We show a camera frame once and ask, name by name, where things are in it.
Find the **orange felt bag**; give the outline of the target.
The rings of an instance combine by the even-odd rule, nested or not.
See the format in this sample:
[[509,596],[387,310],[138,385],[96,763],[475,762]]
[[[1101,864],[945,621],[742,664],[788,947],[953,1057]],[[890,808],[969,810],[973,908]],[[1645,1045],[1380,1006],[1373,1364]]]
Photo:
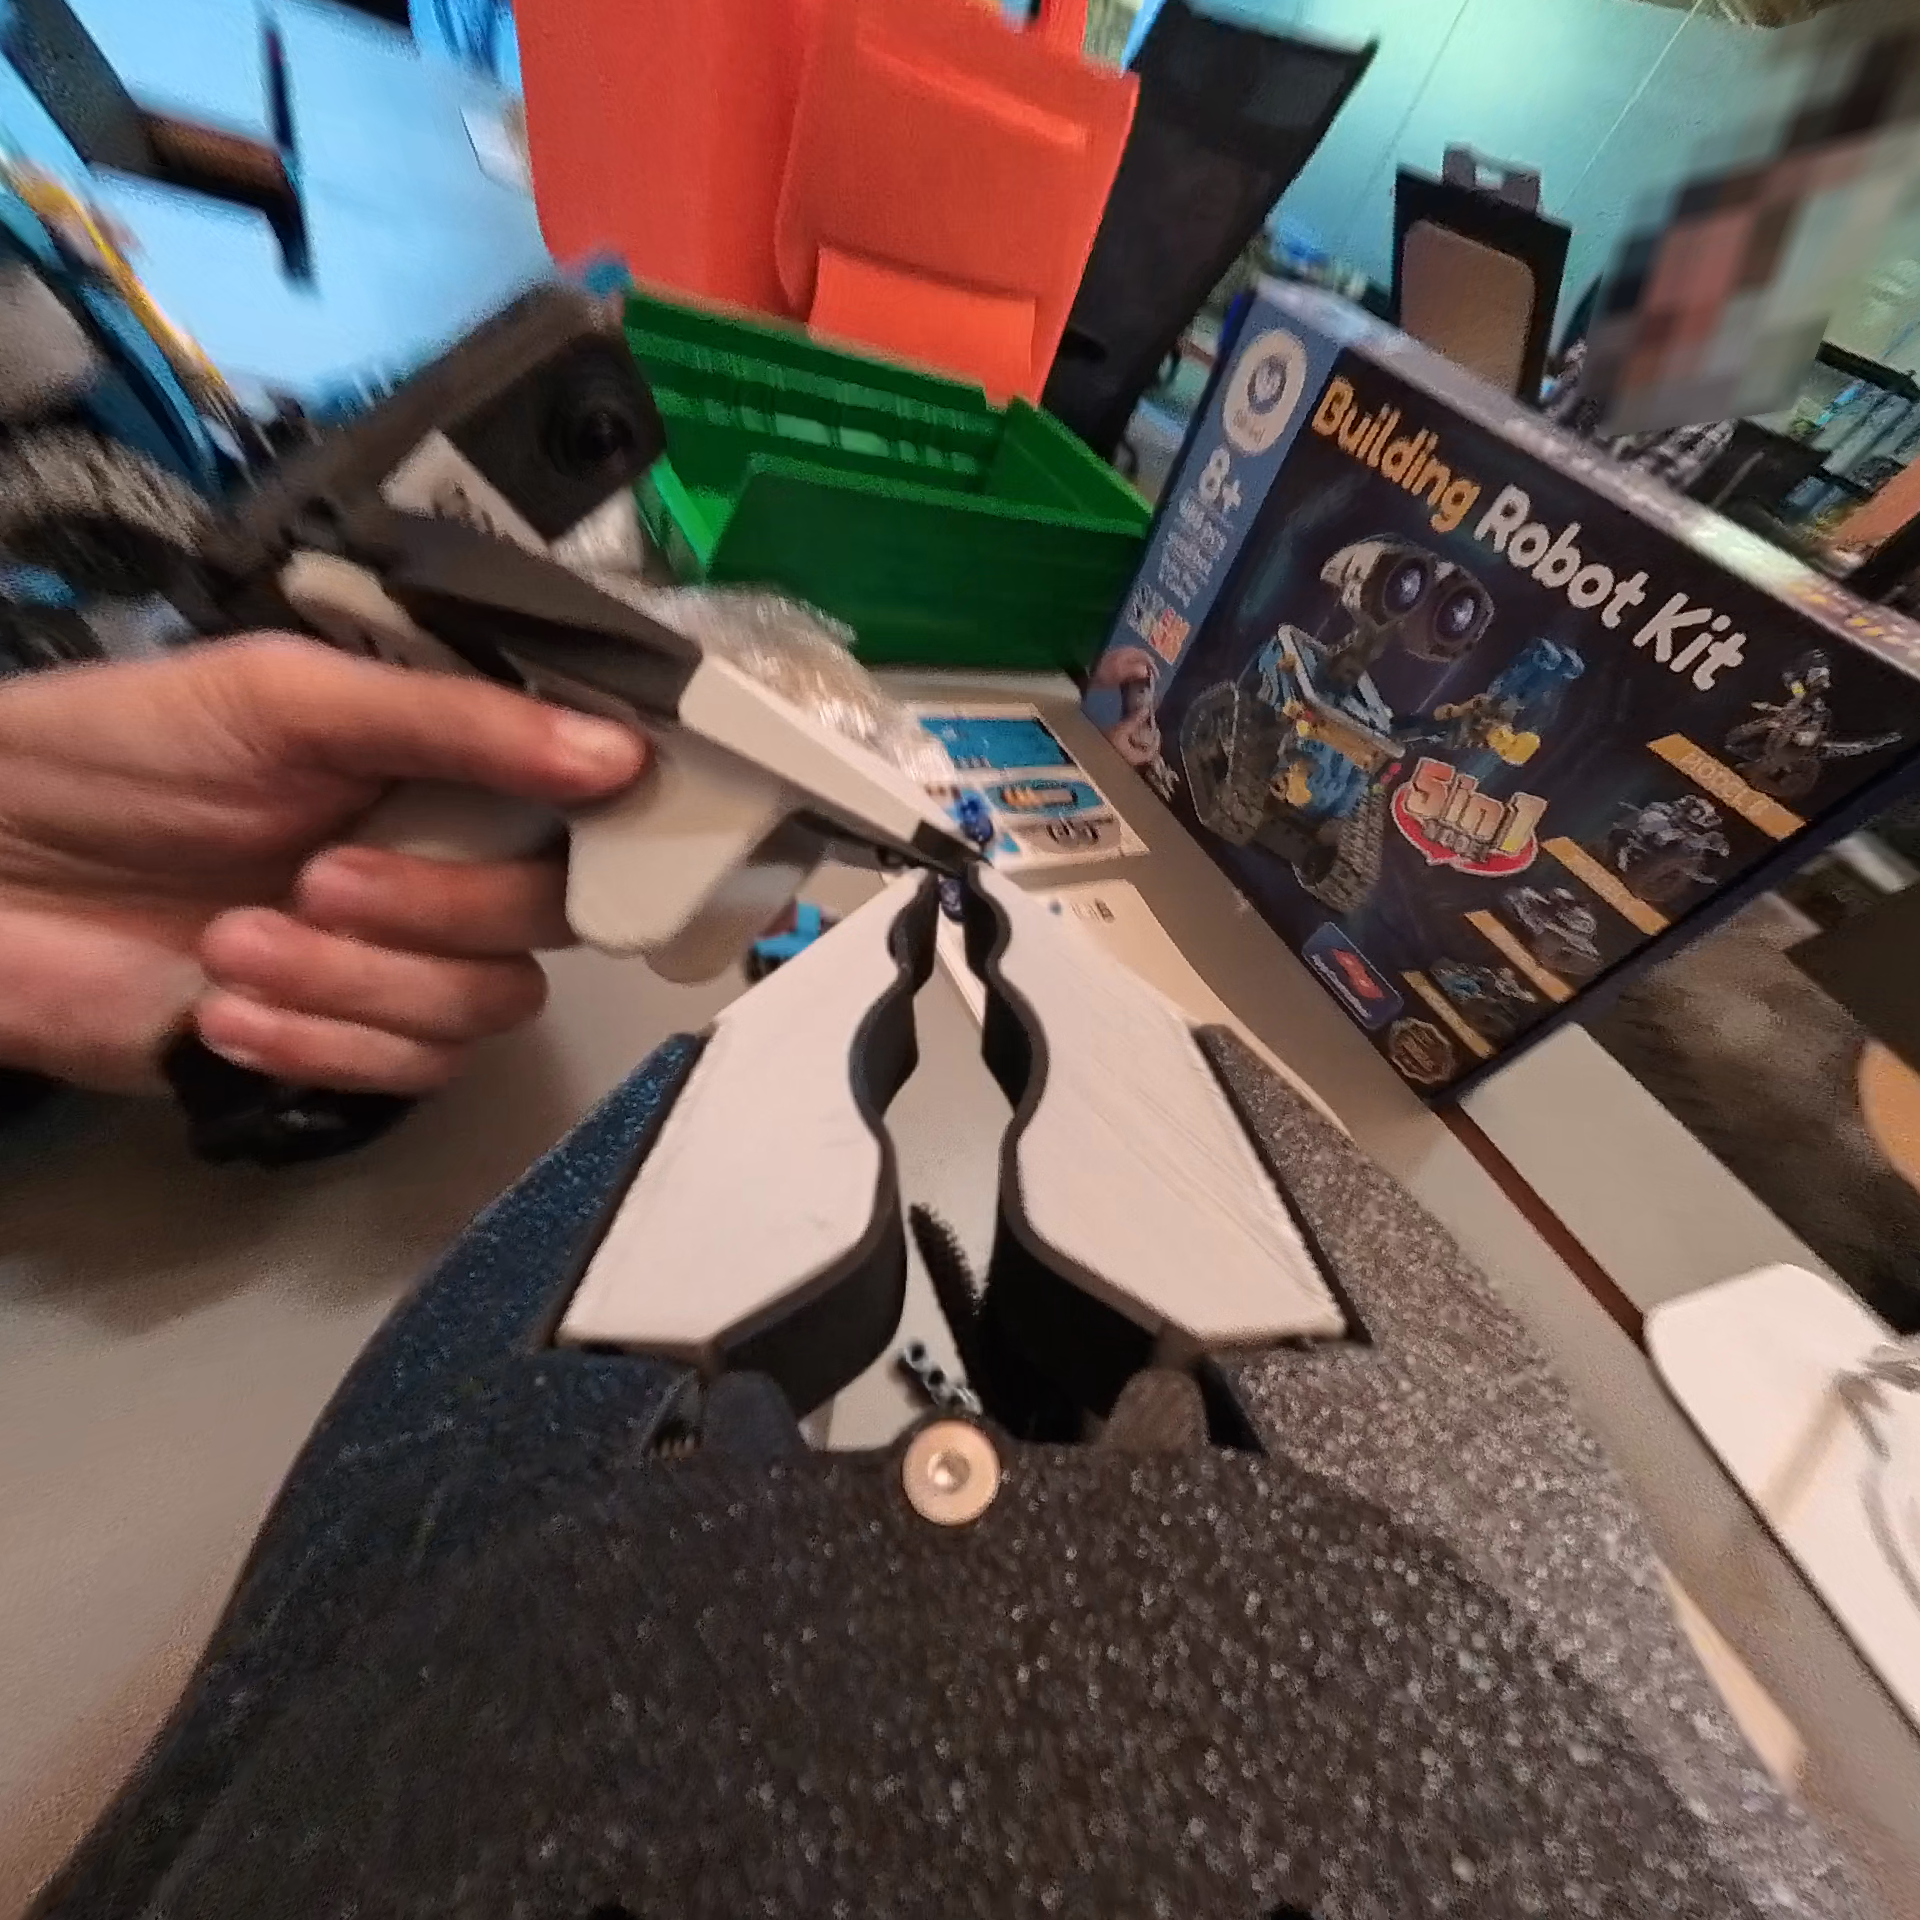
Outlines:
[[1089,5],[515,5],[568,266],[1041,400],[1137,120]]

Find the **open instruction booklet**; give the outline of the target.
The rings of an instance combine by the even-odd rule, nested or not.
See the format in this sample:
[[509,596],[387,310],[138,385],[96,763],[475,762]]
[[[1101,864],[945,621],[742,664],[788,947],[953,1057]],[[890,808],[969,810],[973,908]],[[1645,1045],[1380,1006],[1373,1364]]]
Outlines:
[[1016,888],[1056,921],[1080,928],[1110,961],[1160,989],[1197,1025],[1233,1030],[1249,1050],[1276,1064],[1249,1022],[1220,998],[1176,944],[1146,897],[1129,881],[1076,881],[1067,885]]

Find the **person's left hand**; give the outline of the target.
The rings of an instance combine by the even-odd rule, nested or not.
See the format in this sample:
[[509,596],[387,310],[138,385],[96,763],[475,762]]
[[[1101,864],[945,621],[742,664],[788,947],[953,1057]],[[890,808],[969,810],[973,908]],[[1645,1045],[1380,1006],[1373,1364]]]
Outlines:
[[8,681],[4,1073],[161,1092],[192,1030],[301,1089],[435,1092],[541,1012],[564,874],[348,832],[398,784],[571,810],[645,763],[605,717],[288,636]]

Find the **bubble wrap bag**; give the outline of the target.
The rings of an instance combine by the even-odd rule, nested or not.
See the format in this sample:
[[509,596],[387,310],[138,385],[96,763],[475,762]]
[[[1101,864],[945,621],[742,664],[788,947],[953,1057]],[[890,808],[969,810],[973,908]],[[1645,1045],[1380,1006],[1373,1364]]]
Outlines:
[[605,585],[899,773],[928,778],[940,766],[918,717],[876,681],[853,650],[853,630],[827,613],[762,588]]

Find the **blue sticker sheet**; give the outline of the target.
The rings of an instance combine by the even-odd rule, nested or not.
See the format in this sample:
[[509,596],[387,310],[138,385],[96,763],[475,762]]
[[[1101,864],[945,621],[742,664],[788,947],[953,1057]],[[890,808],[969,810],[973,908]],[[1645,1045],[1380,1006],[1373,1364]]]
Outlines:
[[998,841],[987,857],[1006,874],[1067,868],[1146,856],[1144,837],[1123,820],[1059,730],[1033,705],[912,705],[936,742],[926,790],[949,813],[955,787],[989,804]]

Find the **dark blue robot kit box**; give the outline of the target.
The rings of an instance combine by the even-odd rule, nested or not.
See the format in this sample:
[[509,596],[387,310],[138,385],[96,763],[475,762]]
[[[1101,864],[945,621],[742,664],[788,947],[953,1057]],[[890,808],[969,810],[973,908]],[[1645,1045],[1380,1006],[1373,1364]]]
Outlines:
[[1916,624],[1269,278],[1084,716],[1424,1101],[1916,780]]

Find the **black office chair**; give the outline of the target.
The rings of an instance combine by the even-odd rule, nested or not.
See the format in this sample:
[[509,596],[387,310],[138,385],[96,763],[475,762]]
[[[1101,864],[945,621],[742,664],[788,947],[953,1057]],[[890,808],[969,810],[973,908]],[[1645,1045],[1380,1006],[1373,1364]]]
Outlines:
[[1256,243],[1370,74],[1379,40],[1152,16],[1126,74],[1137,117],[1042,389],[1042,410],[1110,460],[1163,362]]

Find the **black framed brown board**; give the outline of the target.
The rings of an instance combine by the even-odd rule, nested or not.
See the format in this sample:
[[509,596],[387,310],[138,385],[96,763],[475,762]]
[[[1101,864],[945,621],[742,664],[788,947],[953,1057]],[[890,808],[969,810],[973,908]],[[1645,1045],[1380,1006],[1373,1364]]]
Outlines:
[[1393,326],[1507,397],[1540,397],[1573,232],[1544,173],[1446,147],[1395,181]]

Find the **green plastic bin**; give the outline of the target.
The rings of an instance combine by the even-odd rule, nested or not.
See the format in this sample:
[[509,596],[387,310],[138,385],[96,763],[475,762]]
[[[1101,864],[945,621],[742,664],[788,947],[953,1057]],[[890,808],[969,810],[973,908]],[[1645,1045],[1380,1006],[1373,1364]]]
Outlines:
[[1152,510],[1053,416],[796,326],[627,294],[666,448],[635,486],[681,585],[848,626],[866,666],[1086,670]]

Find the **grey desk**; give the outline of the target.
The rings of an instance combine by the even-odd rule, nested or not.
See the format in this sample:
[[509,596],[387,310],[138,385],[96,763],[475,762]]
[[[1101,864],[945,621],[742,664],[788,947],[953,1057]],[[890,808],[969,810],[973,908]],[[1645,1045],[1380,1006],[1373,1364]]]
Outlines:
[[[4,1137],[4,1916],[139,1761],[322,1405],[456,1233],[714,989],[564,954],[395,1142],[306,1172],[189,1165],[155,1101],[68,1094]],[[1565,1256],[1460,1137],[1257,981],[1243,1004],[1446,1225],[1574,1392],[1665,1555],[1809,1739],[1809,1806],[1916,1916],[1916,1738]]]

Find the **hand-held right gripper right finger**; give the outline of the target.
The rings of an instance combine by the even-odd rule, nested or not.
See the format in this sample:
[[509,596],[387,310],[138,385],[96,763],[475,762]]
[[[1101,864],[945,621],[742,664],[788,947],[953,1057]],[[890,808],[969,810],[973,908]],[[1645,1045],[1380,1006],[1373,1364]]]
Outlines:
[[1075,913],[973,868],[965,958],[1009,1101],[968,1324],[1002,1419],[1108,1417],[1152,1369],[1349,1339],[1349,1298],[1197,1019]]

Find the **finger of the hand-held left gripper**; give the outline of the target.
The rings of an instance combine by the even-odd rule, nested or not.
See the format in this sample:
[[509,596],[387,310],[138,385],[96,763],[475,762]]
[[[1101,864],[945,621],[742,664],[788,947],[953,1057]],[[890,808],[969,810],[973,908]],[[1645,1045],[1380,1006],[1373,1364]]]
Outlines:
[[936,774],[904,769],[718,656],[694,666],[678,693],[678,731],[769,778],[785,816],[844,864],[962,878],[986,857],[936,802]]

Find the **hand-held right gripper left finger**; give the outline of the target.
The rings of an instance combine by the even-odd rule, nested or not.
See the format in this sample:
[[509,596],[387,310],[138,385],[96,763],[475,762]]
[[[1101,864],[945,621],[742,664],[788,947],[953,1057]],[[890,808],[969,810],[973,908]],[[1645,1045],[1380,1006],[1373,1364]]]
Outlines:
[[886,1112],[918,1065],[933,878],[890,881],[712,1022],[618,1195],[555,1339],[704,1382],[771,1378],[798,1417],[893,1339],[906,1213]]

